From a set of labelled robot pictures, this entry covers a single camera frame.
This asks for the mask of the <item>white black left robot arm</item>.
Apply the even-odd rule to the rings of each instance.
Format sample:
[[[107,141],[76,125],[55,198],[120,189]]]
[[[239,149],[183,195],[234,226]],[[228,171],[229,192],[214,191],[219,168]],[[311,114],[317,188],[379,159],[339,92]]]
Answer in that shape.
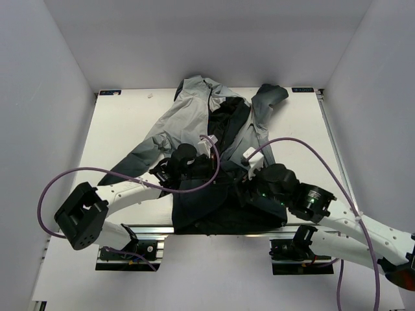
[[[124,224],[114,224],[107,217],[121,209],[144,201],[157,200],[170,193],[181,193],[184,180],[199,179],[198,191],[212,183],[219,173],[219,153],[214,144],[201,141],[204,154],[197,155],[190,144],[180,144],[171,154],[140,177],[125,177],[120,183],[92,187],[88,182],[75,187],[54,220],[75,250],[92,244],[116,251],[122,258],[136,254],[138,238]]]

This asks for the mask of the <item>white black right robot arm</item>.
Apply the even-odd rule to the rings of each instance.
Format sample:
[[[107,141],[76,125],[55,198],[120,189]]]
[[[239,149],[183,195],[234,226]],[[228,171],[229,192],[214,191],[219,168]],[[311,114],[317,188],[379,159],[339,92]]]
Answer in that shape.
[[[379,268],[396,286],[414,290],[414,235],[393,229],[350,207],[323,188],[302,183],[282,164],[240,168],[238,189],[247,198],[267,199],[304,220],[294,237],[274,242],[273,260],[304,261],[330,256]]]

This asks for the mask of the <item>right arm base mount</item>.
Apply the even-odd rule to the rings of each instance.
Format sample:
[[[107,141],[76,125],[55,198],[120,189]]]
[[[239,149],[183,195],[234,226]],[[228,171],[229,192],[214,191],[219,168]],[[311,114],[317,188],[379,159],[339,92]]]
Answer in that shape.
[[[295,250],[291,239],[271,239],[269,255],[275,276],[334,274],[334,258]]]

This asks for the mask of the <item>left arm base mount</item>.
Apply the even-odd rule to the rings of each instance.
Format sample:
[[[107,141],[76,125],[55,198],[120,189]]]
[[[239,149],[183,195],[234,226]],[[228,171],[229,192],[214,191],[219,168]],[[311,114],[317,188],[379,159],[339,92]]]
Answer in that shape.
[[[164,241],[164,236],[140,236],[130,254],[100,248],[95,270],[156,272],[163,258]]]

